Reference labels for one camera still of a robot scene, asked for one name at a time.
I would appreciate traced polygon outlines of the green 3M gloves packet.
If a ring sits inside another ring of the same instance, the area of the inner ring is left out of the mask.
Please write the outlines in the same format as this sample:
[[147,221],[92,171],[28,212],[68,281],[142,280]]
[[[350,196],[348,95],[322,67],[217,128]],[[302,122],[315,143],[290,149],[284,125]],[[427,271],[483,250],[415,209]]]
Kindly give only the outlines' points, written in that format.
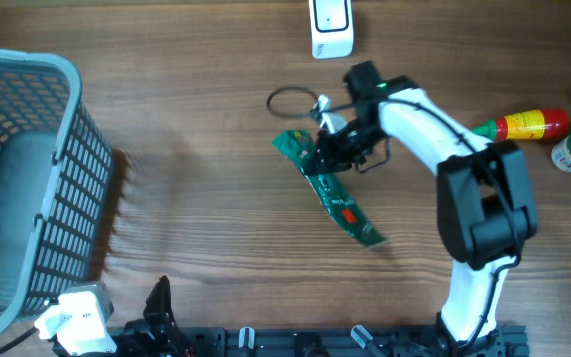
[[283,131],[273,139],[272,145],[298,168],[331,220],[343,232],[368,249],[387,242],[335,174],[309,175],[304,172],[304,166],[311,161],[315,152],[314,142],[308,131]]

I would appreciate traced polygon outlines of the red yellow sauce bottle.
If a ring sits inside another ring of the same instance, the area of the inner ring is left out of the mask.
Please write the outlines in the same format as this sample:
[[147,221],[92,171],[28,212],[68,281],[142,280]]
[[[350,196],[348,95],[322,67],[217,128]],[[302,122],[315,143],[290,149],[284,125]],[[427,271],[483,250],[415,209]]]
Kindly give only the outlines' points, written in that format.
[[569,130],[569,118],[559,108],[536,109],[489,120],[473,133],[492,141],[546,140],[564,137]]

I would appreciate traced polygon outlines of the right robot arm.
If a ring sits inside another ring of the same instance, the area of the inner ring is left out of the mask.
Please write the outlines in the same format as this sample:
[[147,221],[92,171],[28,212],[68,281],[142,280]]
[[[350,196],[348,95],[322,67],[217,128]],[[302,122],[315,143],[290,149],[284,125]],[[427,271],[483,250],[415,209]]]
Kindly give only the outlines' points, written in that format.
[[383,80],[374,65],[352,66],[343,77],[356,117],[318,97],[309,112],[320,127],[310,174],[346,171],[394,138],[435,175],[437,227],[453,259],[449,295],[438,315],[450,355],[488,347],[505,276],[538,230],[522,150],[473,133],[438,108],[415,81]]

